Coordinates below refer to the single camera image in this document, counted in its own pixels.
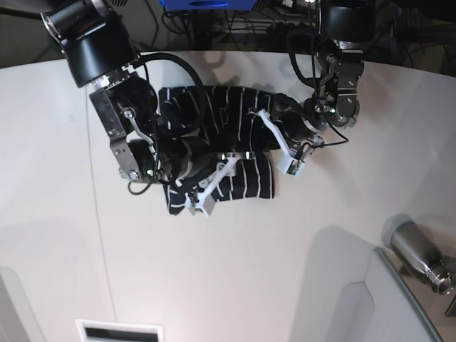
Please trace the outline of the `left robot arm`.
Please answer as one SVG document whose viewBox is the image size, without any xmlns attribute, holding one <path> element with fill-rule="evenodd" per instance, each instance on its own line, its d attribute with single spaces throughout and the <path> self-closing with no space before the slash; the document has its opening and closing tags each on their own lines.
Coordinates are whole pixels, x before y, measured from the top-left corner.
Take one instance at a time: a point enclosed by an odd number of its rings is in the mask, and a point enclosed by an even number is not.
<svg viewBox="0 0 456 342">
<path fill-rule="evenodd" d="M 323 147 L 321 133 L 353 126 L 358 118 L 358 82 L 363 49 L 375 31 L 374 1 L 307 1 L 308 21 L 285 35 L 298 80 L 313 91 L 298 103 L 274 96 L 270 118 L 292 148 Z"/>
</svg>

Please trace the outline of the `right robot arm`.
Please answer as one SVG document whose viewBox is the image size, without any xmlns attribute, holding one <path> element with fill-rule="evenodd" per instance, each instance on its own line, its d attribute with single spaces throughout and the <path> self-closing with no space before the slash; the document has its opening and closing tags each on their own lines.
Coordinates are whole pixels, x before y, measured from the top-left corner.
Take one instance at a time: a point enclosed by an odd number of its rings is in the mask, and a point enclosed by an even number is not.
<svg viewBox="0 0 456 342">
<path fill-rule="evenodd" d="M 169 185 L 189 192 L 216 169 L 217 158 L 197 136 L 207 112 L 196 70 L 171 53 L 141 56 L 121 17 L 107 1 L 10 1 L 9 11 L 38 19 L 58 44 L 78 87 L 90 86 L 90 101 L 109 137 L 122 177 L 132 184 Z M 136 68 L 150 61 L 177 64 L 192 79 L 197 114 L 174 123 L 150 81 Z"/>
</svg>

